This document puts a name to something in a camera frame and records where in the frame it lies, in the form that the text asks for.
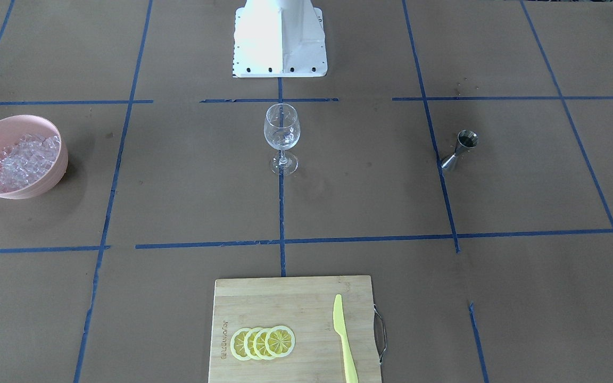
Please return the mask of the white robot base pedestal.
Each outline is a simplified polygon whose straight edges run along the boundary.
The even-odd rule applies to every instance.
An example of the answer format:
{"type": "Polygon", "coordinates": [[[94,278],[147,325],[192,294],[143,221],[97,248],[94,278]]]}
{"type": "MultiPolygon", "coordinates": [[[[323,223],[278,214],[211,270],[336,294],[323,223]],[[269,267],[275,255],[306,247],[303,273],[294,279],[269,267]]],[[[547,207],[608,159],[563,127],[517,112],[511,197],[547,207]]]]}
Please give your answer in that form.
{"type": "Polygon", "coordinates": [[[311,1],[247,1],[234,17],[235,78],[315,78],[328,73],[322,10],[311,1]]]}

